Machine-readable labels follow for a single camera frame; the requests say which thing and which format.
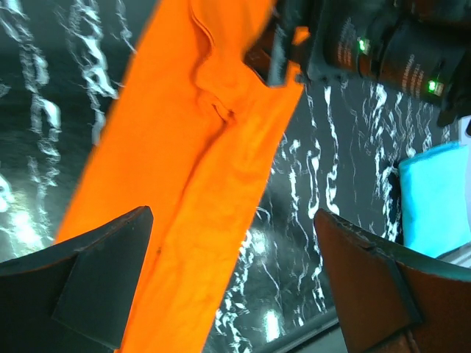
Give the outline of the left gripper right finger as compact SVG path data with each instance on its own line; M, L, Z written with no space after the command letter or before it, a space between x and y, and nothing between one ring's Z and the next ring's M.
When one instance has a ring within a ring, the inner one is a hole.
M349 352L469 352L470 270L328 210L314 227Z

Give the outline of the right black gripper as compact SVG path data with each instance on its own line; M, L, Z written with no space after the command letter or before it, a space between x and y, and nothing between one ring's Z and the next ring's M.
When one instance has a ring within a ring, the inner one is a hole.
M439 109L470 114L468 1L279 1L244 64L270 88L289 62L306 83L357 76Z

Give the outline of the orange t shirt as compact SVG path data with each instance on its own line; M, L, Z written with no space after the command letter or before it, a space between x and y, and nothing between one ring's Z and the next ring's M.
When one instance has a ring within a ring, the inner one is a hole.
M57 232L147 205L154 223L122 352L200 352L302 87L243 64L273 1L162 1Z

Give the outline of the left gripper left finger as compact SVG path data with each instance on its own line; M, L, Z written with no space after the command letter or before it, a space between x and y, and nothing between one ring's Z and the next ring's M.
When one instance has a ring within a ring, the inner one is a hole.
M1 264L3 352L119 349L152 230L138 207L85 234Z

